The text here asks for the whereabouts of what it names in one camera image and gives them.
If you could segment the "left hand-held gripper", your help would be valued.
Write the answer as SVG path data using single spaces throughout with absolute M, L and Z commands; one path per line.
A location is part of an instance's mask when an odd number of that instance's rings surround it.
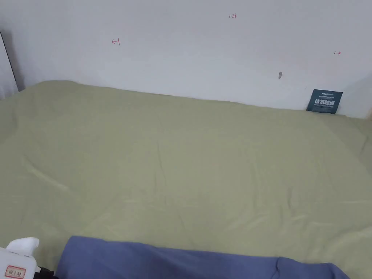
M 6 248 L 0 248 L 0 278 L 1 279 L 33 279 L 35 273 L 40 273 L 33 253 L 40 240 L 35 237 L 13 240 Z M 55 279 L 54 272 L 42 268 L 43 279 Z

